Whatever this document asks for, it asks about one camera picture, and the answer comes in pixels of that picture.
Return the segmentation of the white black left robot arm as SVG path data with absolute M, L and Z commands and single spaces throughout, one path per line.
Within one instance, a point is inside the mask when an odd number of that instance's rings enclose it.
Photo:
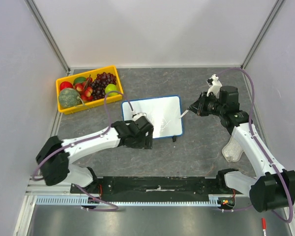
M 151 149 L 154 127 L 141 116 L 136 120 L 116 121 L 104 130 L 73 139 L 50 137 L 36 157 L 42 179 L 47 186 L 61 182 L 80 186 L 87 193 L 98 188 L 92 168 L 74 165 L 77 160 L 101 150 L 125 146 Z

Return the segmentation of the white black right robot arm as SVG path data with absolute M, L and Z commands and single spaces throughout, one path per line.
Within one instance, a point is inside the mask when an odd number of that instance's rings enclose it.
M 258 135 L 249 115 L 239 106 L 238 89 L 222 86 L 215 94 L 211 89 L 202 92 L 199 98 L 188 107 L 198 116 L 214 115 L 236 141 L 248 157 L 256 174 L 248 177 L 236 170 L 219 171 L 215 181 L 216 190 L 228 193 L 235 189 L 250 198 L 258 212 L 288 207 L 295 203 L 295 171 L 288 171 L 271 154 Z

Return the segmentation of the blue framed whiteboard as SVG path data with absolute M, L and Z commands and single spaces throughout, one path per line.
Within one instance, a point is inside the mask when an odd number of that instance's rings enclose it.
M 178 95 L 124 101 L 121 112 L 124 120 L 131 120 L 136 114 L 145 115 L 154 127 L 154 139 L 183 135 L 182 105 Z

